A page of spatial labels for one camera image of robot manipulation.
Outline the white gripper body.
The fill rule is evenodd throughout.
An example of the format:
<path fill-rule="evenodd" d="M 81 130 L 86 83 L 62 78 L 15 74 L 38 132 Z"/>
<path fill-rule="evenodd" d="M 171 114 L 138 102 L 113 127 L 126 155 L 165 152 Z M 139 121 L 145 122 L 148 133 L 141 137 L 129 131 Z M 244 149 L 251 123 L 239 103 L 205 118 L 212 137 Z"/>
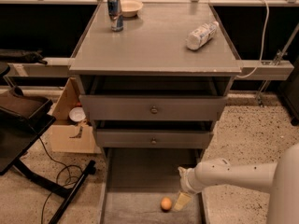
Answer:
<path fill-rule="evenodd" d="M 188 168 L 186 178 L 180 179 L 181 189 L 189 194 L 198 194 L 203 190 L 203 185 L 195 176 L 193 168 Z"/>

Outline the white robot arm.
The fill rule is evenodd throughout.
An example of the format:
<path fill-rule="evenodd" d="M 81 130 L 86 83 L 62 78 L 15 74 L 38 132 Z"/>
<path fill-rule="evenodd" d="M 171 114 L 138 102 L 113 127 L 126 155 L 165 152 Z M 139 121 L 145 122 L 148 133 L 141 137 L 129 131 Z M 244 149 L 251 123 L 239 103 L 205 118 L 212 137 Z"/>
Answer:
<path fill-rule="evenodd" d="M 299 224 L 299 145 L 273 163 L 231 165 L 226 159 L 200 161 L 178 168 L 181 190 L 174 209 L 182 210 L 204 188 L 232 185 L 269 193 L 266 224 Z"/>

